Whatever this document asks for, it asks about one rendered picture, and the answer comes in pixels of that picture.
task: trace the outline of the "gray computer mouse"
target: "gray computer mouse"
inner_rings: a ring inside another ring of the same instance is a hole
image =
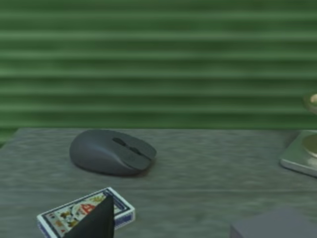
[[[137,175],[147,170],[156,150],[147,142],[112,130],[87,130],[71,143],[71,161],[80,168],[117,176]]]

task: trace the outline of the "gray cube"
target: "gray cube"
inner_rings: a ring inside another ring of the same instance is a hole
[[[290,207],[235,222],[230,238],[317,238],[317,226]]]

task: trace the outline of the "playing card box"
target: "playing card box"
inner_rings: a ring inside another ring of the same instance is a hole
[[[108,187],[38,215],[38,227],[46,238],[62,238],[107,196],[114,201],[115,230],[135,220],[135,208]]]

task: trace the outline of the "gray table top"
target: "gray table top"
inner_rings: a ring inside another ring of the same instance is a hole
[[[71,163],[69,145],[84,130],[23,128],[3,146],[1,238],[42,238],[38,214],[108,186],[137,212],[116,238],[228,238],[231,222],[279,205],[317,222],[317,180],[278,164],[296,131],[118,129],[158,151],[146,176],[121,178]]]

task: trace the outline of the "green background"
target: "green background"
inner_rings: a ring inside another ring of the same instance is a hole
[[[317,1],[1,0],[19,127],[316,128]]]

